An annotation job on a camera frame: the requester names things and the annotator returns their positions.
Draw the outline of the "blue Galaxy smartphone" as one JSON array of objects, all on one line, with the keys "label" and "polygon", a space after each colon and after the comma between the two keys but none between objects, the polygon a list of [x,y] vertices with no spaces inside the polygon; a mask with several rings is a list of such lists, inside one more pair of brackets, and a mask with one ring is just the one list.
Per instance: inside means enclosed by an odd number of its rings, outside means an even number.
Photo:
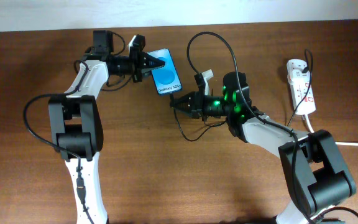
[{"label": "blue Galaxy smartphone", "polygon": [[165,62],[162,68],[152,70],[155,87],[159,95],[167,95],[182,90],[180,78],[168,49],[155,50],[148,53]]}]

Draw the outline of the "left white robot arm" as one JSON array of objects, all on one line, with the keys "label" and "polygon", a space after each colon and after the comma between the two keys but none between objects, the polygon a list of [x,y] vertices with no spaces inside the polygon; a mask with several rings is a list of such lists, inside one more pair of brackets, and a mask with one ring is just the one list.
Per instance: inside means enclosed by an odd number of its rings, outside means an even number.
[{"label": "left white robot arm", "polygon": [[129,54],[114,54],[114,32],[96,30],[93,44],[80,59],[80,69],[71,87],[48,101],[52,142],[57,145],[70,173],[77,223],[108,223],[99,182],[99,156],[103,127],[96,99],[109,77],[131,76],[141,82],[165,63],[143,51],[145,37],[137,34],[128,45]]}]

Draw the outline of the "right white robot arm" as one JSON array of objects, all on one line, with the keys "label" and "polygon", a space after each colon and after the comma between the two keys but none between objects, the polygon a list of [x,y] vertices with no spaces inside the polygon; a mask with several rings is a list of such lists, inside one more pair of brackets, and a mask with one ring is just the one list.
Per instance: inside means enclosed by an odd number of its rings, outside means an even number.
[{"label": "right white robot arm", "polygon": [[223,117],[234,137],[277,156],[291,201],[272,223],[324,223],[325,215],[342,210],[356,194],[356,183],[334,138],[326,130],[297,131],[276,123],[252,106],[245,73],[223,78],[223,93],[206,93],[207,80],[195,75],[198,91],[170,98],[174,112],[193,119]]}]

